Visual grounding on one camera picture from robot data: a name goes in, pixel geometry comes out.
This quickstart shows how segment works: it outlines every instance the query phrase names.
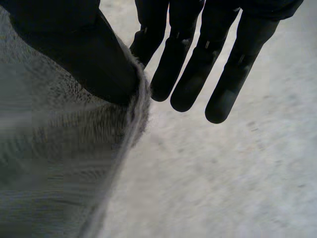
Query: hand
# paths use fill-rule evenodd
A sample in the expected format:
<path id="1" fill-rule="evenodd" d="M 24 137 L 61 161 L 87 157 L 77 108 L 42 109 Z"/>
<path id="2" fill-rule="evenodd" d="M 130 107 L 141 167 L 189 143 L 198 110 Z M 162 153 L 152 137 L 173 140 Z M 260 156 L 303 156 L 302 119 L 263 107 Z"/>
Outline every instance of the hand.
<path id="1" fill-rule="evenodd" d="M 204 0 L 136 0 L 141 30 L 135 34 L 130 50 L 146 67 L 164 38 L 169 5 L 171 32 L 151 82 L 152 98 L 158 102 L 166 100 L 180 74 L 198 15 L 204 8 L 198 43 L 170 99 L 175 110 L 185 112 L 199 95 L 242 7 L 237 39 L 205 110 L 210 122 L 221 123 L 228 117 L 264 43 L 274 34 L 279 21 L 292 16 L 302 2 L 207 0 L 204 6 Z"/>

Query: finger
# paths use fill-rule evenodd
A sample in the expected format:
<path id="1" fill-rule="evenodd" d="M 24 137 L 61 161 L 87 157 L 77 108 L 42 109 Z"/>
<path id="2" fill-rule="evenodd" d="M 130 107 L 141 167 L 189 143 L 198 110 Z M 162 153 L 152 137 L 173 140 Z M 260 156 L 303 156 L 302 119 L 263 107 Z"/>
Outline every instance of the finger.
<path id="1" fill-rule="evenodd" d="M 151 82 L 154 100 L 162 102 L 169 97 L 192 44 L 197 18 L 203 6 L 204 0 L 170 1 L 171 33 Z"/>
<path id="2" fill-rule="evenodd" d="M 165 34 L 169 0 L 135 0 L 141 30 L 135 33 L 132 54 L 147 66 Z"/>
<path id="3" fill-rule="evenodd" d="M 185 112 L 194 104 L 222 50 L 239 9 L 237 4 L 228 5 L 221 0 L 206 1 L 197 46 L 171 96 L 170 102 L 175 110 Z"/>
<path id="4" fill-rule="evenodd" d="M 130 102 L 138 84 L 136 71 L 101 11 L 94 25 L 69 34 L 30 34 L 19 22 L 12 23 L 28 45 L 71 73 L 88 92 L 111 103 Z"/>
<path id="5" fill-rule="evenodd" d="M 205 110 L 210 122 L 222 123 L 227 119 L 262 46 L 274 34 L 278 24 L 279 21 L 242 13 L 237 39 Z"/>

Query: fingertip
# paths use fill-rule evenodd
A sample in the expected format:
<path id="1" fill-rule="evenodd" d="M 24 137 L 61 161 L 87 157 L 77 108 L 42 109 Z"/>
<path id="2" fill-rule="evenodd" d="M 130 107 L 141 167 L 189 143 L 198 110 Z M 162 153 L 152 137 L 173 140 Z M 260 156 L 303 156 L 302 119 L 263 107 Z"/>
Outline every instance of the fingertip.
<path id="1" fill-rule="evenodd" d="M 229 116 L 237 95 L 230 90 L 215 90 L 206 109 L 205 117 L 214 124 L 223 123 Z"/>
<path id="2" fill-rule="evenodd" d="M 170 98 L 170 104 L 174 110 L 176 110 L 180 113 L 184 113 L 192 107 L 192 104 L 184 103 L 182 100 L 177 98 L 174 95 L 174 93 L 172 94 L 172 96 Z"/>

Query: white ground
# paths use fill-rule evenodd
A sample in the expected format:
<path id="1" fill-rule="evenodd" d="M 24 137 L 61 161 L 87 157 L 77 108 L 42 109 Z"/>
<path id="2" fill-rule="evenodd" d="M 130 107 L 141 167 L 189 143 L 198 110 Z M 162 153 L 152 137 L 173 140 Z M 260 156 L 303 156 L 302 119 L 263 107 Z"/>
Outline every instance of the white ground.
<path id="1" fill-rule="evenodd" d="M 103 0 L 101 9 L 130 45 L 139 29 L 134 0 Z M 204 110 L 238 19 L 189 112 L 153 102 L 111 198 L 105 238 L 317 237 L 316 11 L 317 1 L 305 0 L 280 23 L 226 122 L 209 123 Z"/>

